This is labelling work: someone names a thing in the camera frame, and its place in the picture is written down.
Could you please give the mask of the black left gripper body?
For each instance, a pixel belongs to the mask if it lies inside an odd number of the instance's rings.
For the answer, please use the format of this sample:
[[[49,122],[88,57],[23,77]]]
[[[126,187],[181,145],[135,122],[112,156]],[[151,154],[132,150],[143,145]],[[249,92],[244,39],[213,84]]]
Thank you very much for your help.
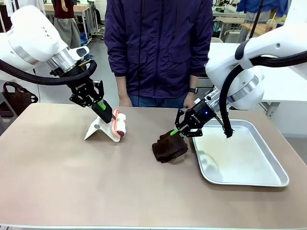
[[[97,82],[90,77],[82,78],[67,84],[71,90],[71,102],[97,102]]]

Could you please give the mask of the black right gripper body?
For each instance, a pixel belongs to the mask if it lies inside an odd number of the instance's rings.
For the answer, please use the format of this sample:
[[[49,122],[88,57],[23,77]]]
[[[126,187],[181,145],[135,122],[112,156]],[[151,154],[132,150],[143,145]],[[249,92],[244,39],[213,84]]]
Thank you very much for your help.
[[[202,99],[196,99],[194,106],[189,109],[189,123],[193,126],[204,126],[216,117],[215,111]]]

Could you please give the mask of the person's left hand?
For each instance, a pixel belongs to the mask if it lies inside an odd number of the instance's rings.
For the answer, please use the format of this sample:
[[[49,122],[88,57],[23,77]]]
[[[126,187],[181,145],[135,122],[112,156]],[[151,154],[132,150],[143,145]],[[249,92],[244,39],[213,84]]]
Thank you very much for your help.
[[[191,109],[195,105],[195,100],[196,95],[192,92],[188,92],[183,103],[183,108]]]

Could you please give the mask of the person's right hand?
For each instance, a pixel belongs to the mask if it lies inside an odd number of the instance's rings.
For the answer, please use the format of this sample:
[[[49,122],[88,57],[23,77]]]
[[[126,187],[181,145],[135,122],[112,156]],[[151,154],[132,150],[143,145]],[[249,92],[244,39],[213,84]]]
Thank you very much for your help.
[[[132,107],[132,102],[126,90],[120,90],[118,92],[118,96],[119,96],[119,106]]]

